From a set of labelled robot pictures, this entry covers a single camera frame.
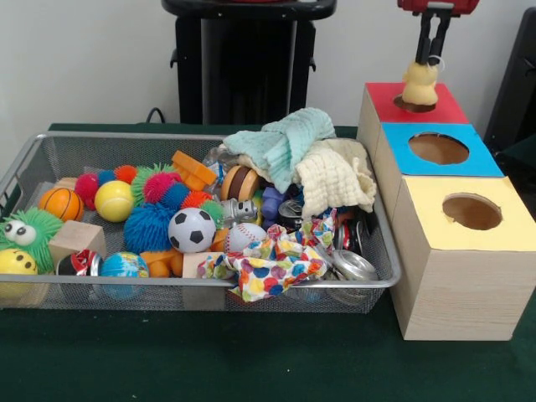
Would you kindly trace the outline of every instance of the pink puffer ball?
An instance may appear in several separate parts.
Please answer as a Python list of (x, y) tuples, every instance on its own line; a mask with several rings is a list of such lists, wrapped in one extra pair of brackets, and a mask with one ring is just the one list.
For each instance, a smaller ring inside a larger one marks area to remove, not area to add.
[(77, 193), (87, 209), (95, 211), (95, 194), (99, 189), (99, 177), (95, 173), (85, 173), (76, 180)]
[(150, 204), (159, 203), (164, 194), (175, 183), (181, 183), (182, 181), (178, 173), (157, 173), (151, 176), (143, 186), (145, 202)]

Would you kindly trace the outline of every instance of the polka dot fabric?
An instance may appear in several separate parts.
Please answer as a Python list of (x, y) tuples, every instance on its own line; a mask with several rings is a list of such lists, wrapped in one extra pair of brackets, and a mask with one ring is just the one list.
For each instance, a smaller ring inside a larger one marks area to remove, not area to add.
[(265, 240), (254, 241), (243, 252), (209, 257), (199, 265), (198, 277), (235, 278), (238, 286), (231, 291), (245, 302), (279, 296), (307, 278), (319, 279), (327, 265), (313, 247), (331, 251), (334, 217), (307, 222), (293, 234), (273, 225)]

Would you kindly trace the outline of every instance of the stacked boxes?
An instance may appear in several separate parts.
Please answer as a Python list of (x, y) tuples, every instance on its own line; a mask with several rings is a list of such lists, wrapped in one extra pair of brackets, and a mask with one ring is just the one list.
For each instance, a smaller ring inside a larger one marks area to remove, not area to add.
[(358, 129), (404, 265), (402, 334), (508, 340), (536, 286), (536, 224), (448, 89), (415, 113), (394, 104), (403, 86), (366, 84)]

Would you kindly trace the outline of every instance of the wire mesh basket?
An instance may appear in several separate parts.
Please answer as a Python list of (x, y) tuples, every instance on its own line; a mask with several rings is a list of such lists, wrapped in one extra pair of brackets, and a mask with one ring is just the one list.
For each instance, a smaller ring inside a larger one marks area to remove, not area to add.
[[(28, 141), (0, 182), (2, 216), (35, 206), (61, 178), (122, 164), (170, 163), (180, 149), (202, 160), (221, 136), (47, 132)], [(105, 231), (108, 254), (125, 250), (122, 224), (86, 211), (85, 222)], [(231, 281), (183, 278), (0, 275), (0, 307), (101, 310), (205, 310), (242, 312), (369, 312), (400, 278), (399, 258), (382, 200), (369, 216), (363, 257), (379, 281), (307, 281), (284, 294), (243, 302), (228, 291)]]

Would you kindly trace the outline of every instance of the cloth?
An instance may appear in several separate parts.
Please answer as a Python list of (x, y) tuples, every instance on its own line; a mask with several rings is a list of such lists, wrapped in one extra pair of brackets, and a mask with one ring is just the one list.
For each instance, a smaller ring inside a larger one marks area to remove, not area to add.
[(335, 129), (327, 113), (306, 108), (266, 124), (260, 131), (239, 131), (225, 138), (224, 144), (234, 154), (247, 155), (284, 193), (292, 183), (296, 165), (310, 146), (316, 140), (331, 137), (335, 137)]
[[(257, 171), (268, 182), (270, 173), (257, 167), (247, 155), (239, 164)], [(372, 212), (377, 186), (367, 167), (367, 152), (360, 142), (334, 138), (314, 142), (296, 165), (292, 182), (303, 186), (305, 205), (301, 216), (307, 219), (328, 207), (358, 205)]]
[(319, 279), (327, 264), (313, 247), (331, 251), (336, 213), (306, 222), (293, 234), (275, 224), (265, 240), (250, 243), (241, 253), (209, 257), (198, 266), (198, 277), (237, 279), (231, 291), (245, 302), (278, 296), (307, 278)]

